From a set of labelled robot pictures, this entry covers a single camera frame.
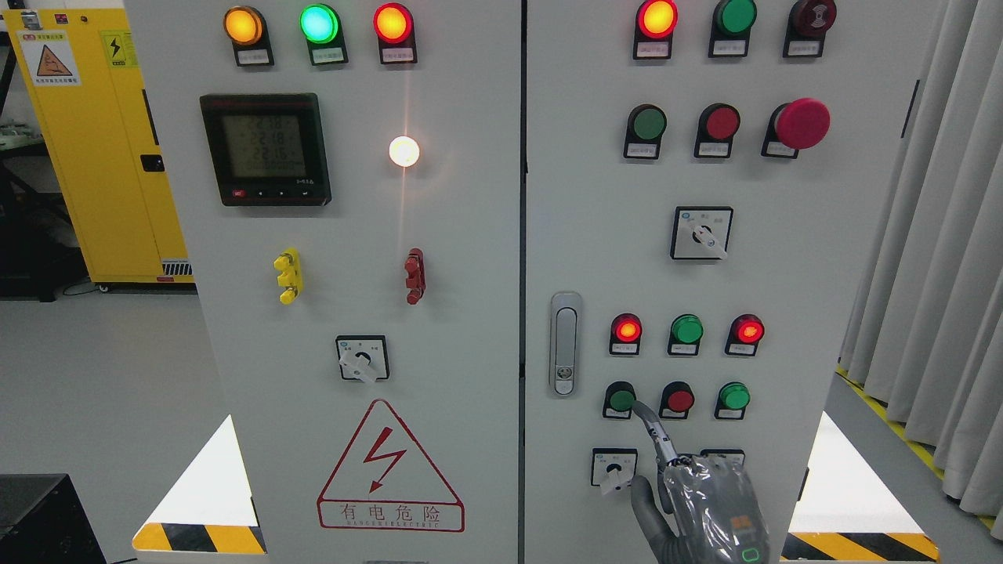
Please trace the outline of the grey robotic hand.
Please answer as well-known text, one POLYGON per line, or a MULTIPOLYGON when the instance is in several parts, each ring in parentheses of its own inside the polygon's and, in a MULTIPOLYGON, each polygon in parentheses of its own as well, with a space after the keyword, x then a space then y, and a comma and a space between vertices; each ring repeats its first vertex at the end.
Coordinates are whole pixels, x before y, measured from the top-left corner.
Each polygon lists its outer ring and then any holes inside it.
POLYGON ((769 535, 741 464, 721 456, 680 456, 646 404, 632 410, 654 443, 657 489, 631 481, 635 518, 659 563, 766 563, 769 535))

